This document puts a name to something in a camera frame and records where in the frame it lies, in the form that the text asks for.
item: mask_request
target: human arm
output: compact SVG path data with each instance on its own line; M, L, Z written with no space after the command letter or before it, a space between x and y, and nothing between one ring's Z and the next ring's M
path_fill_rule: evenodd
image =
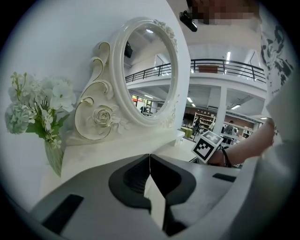
M225 150L229 161L232 165L241 164L247 158L261 155L263 151L272 145L273 136L274 122L272 119L267 119L249 138ZM224 166L222 151L216 151L208 163Z

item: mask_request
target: balcony railing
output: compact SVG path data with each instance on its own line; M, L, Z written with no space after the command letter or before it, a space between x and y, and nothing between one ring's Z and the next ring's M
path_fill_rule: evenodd
M250 81L266 83L263 69L250 64L222 59L192 59L191 73L215 73L233 75ZM163 64L127 76L126 82L133 82L152 76L171 76L171 64Z

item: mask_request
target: oval mirror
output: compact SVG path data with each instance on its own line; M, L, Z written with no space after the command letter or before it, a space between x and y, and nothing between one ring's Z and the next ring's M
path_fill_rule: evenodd
M169 93L172 66L158 31L141 26L131 33L124 51L124 75L136 109L146 117L159 114Z

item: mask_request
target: flower bouquet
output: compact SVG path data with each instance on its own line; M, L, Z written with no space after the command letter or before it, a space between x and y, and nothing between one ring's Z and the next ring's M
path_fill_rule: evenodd
M60 176L63 158L60 128L71 112L76 97L68 79L36 80L28 74L11 76L8 93L12 103L5 112L5 123L12 134L36 133L45 140L50 166Z

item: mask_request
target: glass vase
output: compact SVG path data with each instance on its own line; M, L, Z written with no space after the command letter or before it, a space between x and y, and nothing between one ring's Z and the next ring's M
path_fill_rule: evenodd
M64 156L63 150L57 147L54 148L51 142L45 141L45 151L51 168L60 177L62 158Z

